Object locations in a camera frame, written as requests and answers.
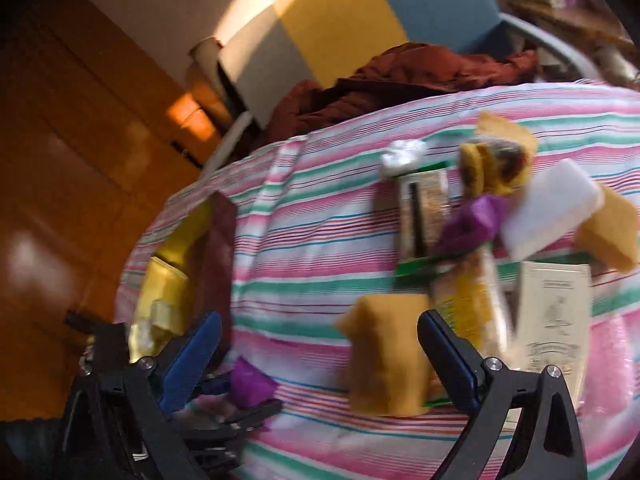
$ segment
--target white foam block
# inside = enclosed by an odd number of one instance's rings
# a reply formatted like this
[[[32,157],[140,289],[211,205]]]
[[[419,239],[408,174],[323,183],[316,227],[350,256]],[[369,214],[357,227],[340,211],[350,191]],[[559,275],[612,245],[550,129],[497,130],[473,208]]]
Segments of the white foam block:
[[[570,158],[536,173],[512,197],[500,234],[509,256],[525,260],[589,218],[604,204],[600,187]]]

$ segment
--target metal bolt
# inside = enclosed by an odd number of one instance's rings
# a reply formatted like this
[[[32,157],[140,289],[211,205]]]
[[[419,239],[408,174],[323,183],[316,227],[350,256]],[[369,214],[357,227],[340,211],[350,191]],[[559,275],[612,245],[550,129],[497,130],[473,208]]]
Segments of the metal bolt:
[[[500,359],[498,359],[497,357],[488,357],[484,360],[484,362],[486,363],[486,367],[489,368],[489,370],[493,370],[494,372],[502,369],[502,361],[500,361]]]
[[[556,379],[562,375],[560,368],[558,368],[556,365],[549,365],[548,367],[546,367],[546,373],[548,373],[552,377],[555,377]]]
[[[154,359],[152,357],[141,357],[138,360],[138,365],[143,370],[151,370],[154,365]]]

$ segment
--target yellow sponge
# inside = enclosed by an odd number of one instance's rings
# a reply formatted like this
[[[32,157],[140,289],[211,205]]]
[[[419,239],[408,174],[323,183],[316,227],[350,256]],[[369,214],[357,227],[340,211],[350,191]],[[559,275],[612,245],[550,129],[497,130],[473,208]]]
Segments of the yellow sponge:
[[[419,415],[428,409],[429,361],[418,343],[420,294],[361,297],[336,328],[350,339],[351,411],[360,415]]]
[[[604,206],[580,224],[575,243],[609,267],[629,272],[638,262],[638,212],[610,187],[600,187]]]

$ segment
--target striped tablecloth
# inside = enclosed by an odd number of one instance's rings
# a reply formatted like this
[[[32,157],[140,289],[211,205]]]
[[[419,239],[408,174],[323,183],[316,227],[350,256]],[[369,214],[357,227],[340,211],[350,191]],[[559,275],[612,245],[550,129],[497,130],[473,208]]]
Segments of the striped tablecloth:
[[[526,84],[428,98],[271,144],[171,197],[140,238],[122,273],[116,321],[131,320],[146,263],[182,218],[215,190],[239,206],[234,349],[280,383],[284,401],[271,431],[248,444],[240,478],[425,479],[456,440],[466,420],[451,407],[414,418],[351,414],[349,345],[333,323],[362,294],[399,291],[398,208],[394,186],[378,176],[380,150],[392,140],[423,139],[431,162],[454,161],[483,109],[536,134],[536,171],[570,157],[640,203],[640,94]],[[456,170],[449,185],[459,198]],[[566,258],[571,243],[565,236],[541,256]],[[517,264],[496,257],[509,286]],[[622,320],[638,369],[640,273],[604,272],[593,286],[592,338]],[[585,436],[590,479],[607,478],[640,430],[640,381],[634,393],[625,412]],[[509,439],[501,436],[482,478],[495,477]]]

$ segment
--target purple object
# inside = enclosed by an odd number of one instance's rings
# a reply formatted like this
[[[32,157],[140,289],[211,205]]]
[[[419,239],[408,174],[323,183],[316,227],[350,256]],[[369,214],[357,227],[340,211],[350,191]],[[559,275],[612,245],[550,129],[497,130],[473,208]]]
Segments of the purple object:
[[[500,231],[507,198],[480,195],[456,209],[444,225],[434,252],[449,256],[468,253],[493,240]]]
[[[276,381],[239,357],[231,370],[229,400],[236,407],[245,410],[264,400],[273,399],[277,386]]]

